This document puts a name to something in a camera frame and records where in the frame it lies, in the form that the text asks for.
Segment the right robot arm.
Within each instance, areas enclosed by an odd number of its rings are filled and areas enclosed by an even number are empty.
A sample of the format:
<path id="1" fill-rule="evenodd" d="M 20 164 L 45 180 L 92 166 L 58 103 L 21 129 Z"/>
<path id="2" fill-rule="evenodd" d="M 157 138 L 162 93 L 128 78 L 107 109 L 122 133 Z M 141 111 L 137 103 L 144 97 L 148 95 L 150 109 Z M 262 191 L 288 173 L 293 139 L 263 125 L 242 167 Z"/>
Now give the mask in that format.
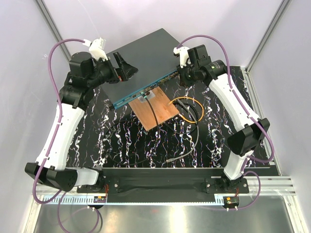
<path id="1" fill-rule="evenodd" d="M 198 81 L 203 82 L 218 97 L 232 119 L 236 132 L 227 140 L 230 155 L 217 182 L 222 190 L 232 192 L 242 178 L 247 158 L 263 141 L 270 122 L 252 110 L 234 85 L 227 66 L 221 60 L 212 61 L 204 45 L 191 49 L 174 48 L 173 53 L 179 57 L 180 85 L 190 87 Z"/>

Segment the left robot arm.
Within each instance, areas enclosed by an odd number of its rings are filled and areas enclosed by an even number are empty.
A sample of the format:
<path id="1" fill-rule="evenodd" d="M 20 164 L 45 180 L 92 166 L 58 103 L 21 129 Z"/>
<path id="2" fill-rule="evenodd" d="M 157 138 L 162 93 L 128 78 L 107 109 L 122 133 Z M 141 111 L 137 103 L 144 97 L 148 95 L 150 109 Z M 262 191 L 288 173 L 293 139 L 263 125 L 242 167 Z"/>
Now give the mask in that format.
<path id="1" fill-rule="evenodd" d="M 65 192 L 81 185 L 88 185 L 94 192 L 104 189 L 105 180 L 96 169 L 67 167 L 66 160 L 77 125 L 94 97 L 94 89 L 104 83 L 128 81 L 138 72 L 118 52 L 113 56 L 118 67 L 113 67 L 109 59 L 95 58 L 89 52 L 72 55 L 47 142 L 36 161 L 25 166 L 25 172 L 36 183 Z"/>

